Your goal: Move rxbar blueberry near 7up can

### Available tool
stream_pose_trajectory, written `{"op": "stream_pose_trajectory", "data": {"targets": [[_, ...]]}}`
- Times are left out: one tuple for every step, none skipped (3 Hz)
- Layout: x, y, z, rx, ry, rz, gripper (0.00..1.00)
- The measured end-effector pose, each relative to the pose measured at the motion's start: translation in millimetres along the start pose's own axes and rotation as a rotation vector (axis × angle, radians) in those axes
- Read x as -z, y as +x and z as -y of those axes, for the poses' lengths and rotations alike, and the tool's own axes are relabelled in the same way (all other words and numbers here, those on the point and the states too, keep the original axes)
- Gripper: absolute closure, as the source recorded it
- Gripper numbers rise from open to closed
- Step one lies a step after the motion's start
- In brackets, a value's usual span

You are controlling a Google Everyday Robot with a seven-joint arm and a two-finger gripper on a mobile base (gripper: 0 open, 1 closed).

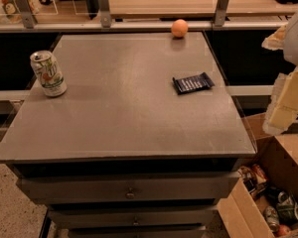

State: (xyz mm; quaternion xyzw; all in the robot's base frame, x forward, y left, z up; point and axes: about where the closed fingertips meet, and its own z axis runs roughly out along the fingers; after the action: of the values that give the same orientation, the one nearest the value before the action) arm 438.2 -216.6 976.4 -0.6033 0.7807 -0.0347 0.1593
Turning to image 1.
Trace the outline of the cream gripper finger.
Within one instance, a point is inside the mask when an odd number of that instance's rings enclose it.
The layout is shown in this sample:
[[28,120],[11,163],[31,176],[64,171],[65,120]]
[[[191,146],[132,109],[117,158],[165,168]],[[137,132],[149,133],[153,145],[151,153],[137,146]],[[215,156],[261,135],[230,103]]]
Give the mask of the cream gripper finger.
[[298,66],[288,75],[278,74],[270,99],[262,129],[266,134],[280,135],[298,118]]
[[261,46],[267,50],[277,51],[284,48],[286,26],[278,28],[273,34],[264,39]]

